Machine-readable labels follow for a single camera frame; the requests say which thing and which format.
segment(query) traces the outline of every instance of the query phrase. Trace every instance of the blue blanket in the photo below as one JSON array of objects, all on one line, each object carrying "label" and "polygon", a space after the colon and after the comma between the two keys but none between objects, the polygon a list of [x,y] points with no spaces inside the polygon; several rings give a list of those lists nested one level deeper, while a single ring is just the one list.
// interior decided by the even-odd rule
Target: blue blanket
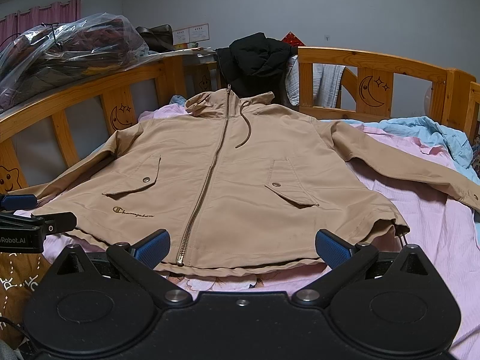
[{"label": "blue blanket", "polygon": [[[344,120],[350,124],[362,123],[358,120]],[[480,185],[480,179],[473,170],[473,151],[464,132],[445,127],[434,122],[429,117],[400,117],[382,120],[379,123],[364,123],[366,126],[381,128],[383,131],[400,137],[418,137],[424,145],[442,145],[448,150],[455,163],[455,168],[474,183]],[[474,213],[477,239],[480,242],[480,214]]]}]

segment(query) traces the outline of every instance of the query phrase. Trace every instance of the blue gripper pad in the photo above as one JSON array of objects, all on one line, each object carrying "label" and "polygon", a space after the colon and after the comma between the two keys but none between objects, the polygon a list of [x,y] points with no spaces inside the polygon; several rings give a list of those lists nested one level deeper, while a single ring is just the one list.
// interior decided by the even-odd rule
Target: blue gripper pad
[{"label": "blue gripper pad", "polygon": [[35,195],[3,195],[0,209],[6,211],[31,210],[37,206]]},{"label": "blue gripper pad", "polygon": [[337,268],[352,256],[354,246],[330,233],[328,230],[319,230],[315,236],[317,254],[332,269]]},{"label": "blue gripper pad", "polygon": [[170,235],[160,229],[132,245],[133,256],[150,269],[154,269],[170,251]]}]

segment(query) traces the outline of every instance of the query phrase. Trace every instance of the jacket pocket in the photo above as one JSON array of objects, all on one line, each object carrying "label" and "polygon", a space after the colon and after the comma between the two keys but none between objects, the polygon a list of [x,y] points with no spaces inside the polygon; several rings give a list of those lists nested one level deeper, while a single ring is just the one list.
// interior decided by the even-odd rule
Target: jacket pocket
[{"label": "jacket pocket", "polygon": [[301,185],[289,160],[274,160],[270,166],[265,186],[291,203],[302,206],[318,206]]},{"label": "jacket pocket", "polygon": [[152,154],[127,175],[120,175],[122,180],[118,185],[110,187],[102,195],[116,197],[119,194],[136,192],[143,190],[156,183],[158,177],[158,169],[160,166],[160,155]]}]

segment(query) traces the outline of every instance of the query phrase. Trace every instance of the jacket collar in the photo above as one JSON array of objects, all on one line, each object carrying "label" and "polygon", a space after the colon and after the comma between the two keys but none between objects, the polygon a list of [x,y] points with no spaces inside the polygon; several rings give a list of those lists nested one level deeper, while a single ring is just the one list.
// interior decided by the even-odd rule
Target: jacket collar
[{"label": "jacket collar", "polygon": [[[185,110],[193,116],[208,118],[224,117],[227,111],[227,99],[229,116],[240,115],[240,107],[248,101],[249,105],[268,105],[274,97],[273,92],[263,93],[254,97],[240,99],[232,90],[220,89],[216,92],[203,92],[187,100]],[[250,112],[259,107],[246,107],[243,112]]]}]

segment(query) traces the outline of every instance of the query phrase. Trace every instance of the embroidered logo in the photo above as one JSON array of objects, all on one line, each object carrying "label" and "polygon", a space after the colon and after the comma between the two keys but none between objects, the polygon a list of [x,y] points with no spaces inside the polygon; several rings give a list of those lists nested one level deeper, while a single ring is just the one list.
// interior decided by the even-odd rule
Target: embroidered logo
[{"label": "embroidered logo", "polygon": [[115,206],[113,208],[113,212],[116,212],[117,214],[128,214],[128,215],[142,216],[144,218],[152,218],[154,216],[154,215],[135,214],[134,212],[126,212],[123,208],[121,208],[119,206]]}]

